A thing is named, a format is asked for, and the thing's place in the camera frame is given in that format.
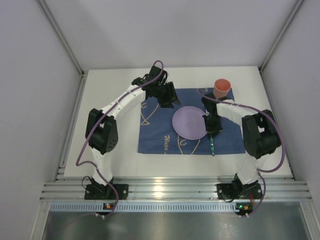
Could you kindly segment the purple plastic plate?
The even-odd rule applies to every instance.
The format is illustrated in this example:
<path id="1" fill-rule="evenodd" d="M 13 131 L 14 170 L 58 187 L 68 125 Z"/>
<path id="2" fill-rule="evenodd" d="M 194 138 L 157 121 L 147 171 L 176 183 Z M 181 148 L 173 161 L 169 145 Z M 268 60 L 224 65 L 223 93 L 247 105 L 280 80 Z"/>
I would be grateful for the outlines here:
<path id="1" fill-rule="evenodd" d="M 206 134 L 205 112 L 195 106 L 184 106 L 178 109 L 172 117 L 175 132 L 187 140 L 199 140 Z"/>

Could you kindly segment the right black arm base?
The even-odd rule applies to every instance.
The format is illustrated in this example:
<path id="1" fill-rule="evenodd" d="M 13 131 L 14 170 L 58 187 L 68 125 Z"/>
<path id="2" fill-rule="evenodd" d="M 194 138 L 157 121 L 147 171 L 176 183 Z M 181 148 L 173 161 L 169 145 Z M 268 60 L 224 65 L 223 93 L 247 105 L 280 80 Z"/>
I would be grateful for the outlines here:
<path id="1" fill-rule="evenodd" d="M 232 202 L 234 200 L 254 200 L 261 199 L 263 196 L 261 185 L 256 180 L 253 183 L 242 184 L 237 175 L 230 183 L 219 183 L 216 185 L 217 196 L 219 200 Z"/>

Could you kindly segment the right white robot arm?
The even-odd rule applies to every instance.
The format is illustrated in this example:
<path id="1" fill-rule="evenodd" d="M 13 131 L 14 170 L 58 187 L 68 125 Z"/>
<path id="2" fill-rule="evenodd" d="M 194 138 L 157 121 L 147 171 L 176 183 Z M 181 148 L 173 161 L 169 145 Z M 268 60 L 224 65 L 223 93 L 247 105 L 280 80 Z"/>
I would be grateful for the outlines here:
<path id="1" fill-rule="evenodd" d="M 245 158 L 234 181 L 243 186 L 255 184 L 264 164 L 262 158 L 273 154 L 282 144 L 272 112 L 237 104 L 228 97 L 216 99 L 205 95 L 201 101 L 206 110 L 202 117 L 208 136 L 215 138 L 223 131 L 221 118 L 240 127 Z"/>

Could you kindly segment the blue fish-print cloth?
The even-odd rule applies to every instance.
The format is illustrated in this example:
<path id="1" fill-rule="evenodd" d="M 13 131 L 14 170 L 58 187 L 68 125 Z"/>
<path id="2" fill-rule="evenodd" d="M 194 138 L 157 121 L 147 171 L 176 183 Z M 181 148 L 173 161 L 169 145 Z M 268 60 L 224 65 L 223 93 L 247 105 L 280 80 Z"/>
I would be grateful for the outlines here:
<path id="1" fill-rule="evenodd" d="M 210 140 L 202 138 L 186 139 L 180 136 L 173 127 L 174 113 L 182 107 L 193 106 L 203 111 L 201 95 L 195 88 L 178 88 L 176 90 L 180 105 L 174 108 L 159 107 L 157 99 L 150 97 L 141 104 L 138 152 L 141 154 L 169 155 L 211 155 L 213 143 L 215 155 L 244 154 L 241 127 L 222 117 L 222 131 Z"/>

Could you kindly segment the orange plastic cup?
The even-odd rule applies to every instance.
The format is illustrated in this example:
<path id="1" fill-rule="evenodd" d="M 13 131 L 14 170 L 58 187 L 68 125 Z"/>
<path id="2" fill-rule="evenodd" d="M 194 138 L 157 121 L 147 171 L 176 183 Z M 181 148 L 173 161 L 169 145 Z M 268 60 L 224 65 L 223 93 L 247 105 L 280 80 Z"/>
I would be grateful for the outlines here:
<path id="1" fill-rule="evenodd" d="M 224 78 L 217 79 L 214 83 L 213 95 L 216 99 L 227 96 L 231 89 L 231 83 Z"/>

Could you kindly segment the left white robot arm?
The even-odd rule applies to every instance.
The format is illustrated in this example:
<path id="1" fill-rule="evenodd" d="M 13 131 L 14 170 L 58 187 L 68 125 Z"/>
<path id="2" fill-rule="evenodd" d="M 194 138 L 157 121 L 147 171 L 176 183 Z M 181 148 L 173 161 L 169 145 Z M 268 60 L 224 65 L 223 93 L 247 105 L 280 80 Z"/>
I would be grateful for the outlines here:
<path id="1" fill-rule="evenodd" d="M 153 82 L 144 86 L 135 79 L 116 100 L 102 109 L 93 108 L 88 115 L 85 138 L 92 153 L 93 179 L 106 186 L 113 179 L 111 158 L 107 156 L 119 141 L 117 123 L 148 98 L 156 98 L 161 108 L 174 108 L 180 101 L 173 82 Z"/>

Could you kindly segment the spoon with green handle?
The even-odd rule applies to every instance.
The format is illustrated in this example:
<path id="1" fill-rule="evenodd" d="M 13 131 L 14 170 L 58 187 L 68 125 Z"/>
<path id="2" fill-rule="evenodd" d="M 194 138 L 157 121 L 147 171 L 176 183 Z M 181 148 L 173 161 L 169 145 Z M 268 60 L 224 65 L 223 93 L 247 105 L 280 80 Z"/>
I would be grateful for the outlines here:
<path id="1" fill-rule="evenodd" d="M 214 137 L 208 137 L 210 141 L 210 152 L 212 156 L 215 156 L 215 145 L 214 145 Z"/>

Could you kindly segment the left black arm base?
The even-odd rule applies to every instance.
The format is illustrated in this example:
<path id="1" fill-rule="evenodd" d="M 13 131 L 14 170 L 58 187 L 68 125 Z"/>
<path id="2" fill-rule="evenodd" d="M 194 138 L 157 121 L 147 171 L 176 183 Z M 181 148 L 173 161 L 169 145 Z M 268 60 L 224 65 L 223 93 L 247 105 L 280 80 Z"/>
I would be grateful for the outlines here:
<path id="1" fill-rule="evenodd" d="M 85 189 L 85 200 L 116 200 L 116 192 L 119 200 L 126 200 L 129 194 L 128 184 L 114 184 L 111 180 L 111 188 L 108 184 L 97 183 L 92 177 L 85 176 L 81 181 L 81 186 Z"/>

